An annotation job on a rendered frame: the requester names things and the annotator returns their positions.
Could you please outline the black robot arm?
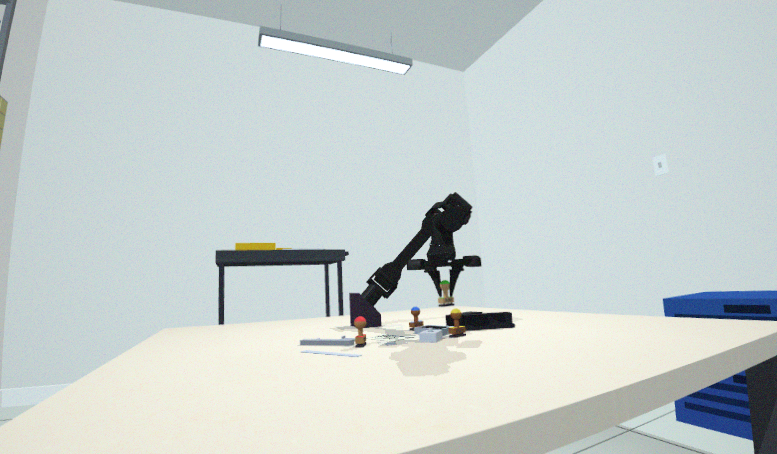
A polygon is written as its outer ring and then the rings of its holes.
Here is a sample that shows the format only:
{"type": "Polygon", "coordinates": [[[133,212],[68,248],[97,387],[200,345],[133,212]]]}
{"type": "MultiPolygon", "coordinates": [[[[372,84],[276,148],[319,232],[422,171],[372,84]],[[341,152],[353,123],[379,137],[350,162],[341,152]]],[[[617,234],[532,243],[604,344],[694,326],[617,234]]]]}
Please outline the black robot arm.
{"type": "MultiPolygon", "coordinates": [[[[453,232],[466,225],[470,218],[473,206],[468,203],[457,192],[450,193],[442,202],[436,202],[425,214],[422,221],[421,230],[401,251],[394,261],[386,263],[379,267],[374,274],[367,280],[369,286],[364,290],[361,296],[373,307],[381,297],[388,299],[397,289],[398,281],[401,278],[402,269],[406,266],[408,260],[419,251],[425,242],[434,236],[453,236],[453,232]],[[444,211],[441,212],[439,208],[444,211]],[[372,278],[383,288],[381,288],[372,278]]],[[[449,260],[456,258],[454,245],[449,245],[448,241],[443,241],[443,245],[435,246],[431,242],[427,252],[428,265],[434,267],[437,265],[445,266],[449,260]],[[447,243],[446,243],[447,242],[447,243]]]]}

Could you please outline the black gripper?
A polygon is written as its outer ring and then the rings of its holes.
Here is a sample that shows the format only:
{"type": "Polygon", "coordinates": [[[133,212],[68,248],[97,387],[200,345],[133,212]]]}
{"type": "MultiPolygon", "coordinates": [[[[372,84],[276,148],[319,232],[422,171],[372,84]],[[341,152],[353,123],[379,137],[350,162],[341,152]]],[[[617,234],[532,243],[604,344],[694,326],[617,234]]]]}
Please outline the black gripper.
{"type": "MultiPolygon", "coordinates": [[[[443,241],[448,241],[449,245],[454,245],[453,236],[445,235],[445,236],[431,237],[431,242],[435,242],[435,246],[443,245],[443,241]]],[[[481,267],[481,259],[480,257],[474,255],[474,256],[463,256],[463,259],[453,259],[450,261],[451,262],[448,262],[448,264],[445,266],[437,265],[434,267],[430,267],[426,259],[411,259],[411,260],[408,260],[407,262],[407,270],[425,269],[424,273],[428,273],[430,275],[430,277],[432,278],[435,284],[439,297],[441,298],[442,290],[440,288],[440,283],[441,283],[440,270],[437,270],[437,267],[451,266],[452,269],[449,270],[450,271],[450,297],[453,297],[455,286],[459,278],[459,275],[461,271],[465,271],[464,266],[481,267]]]]}

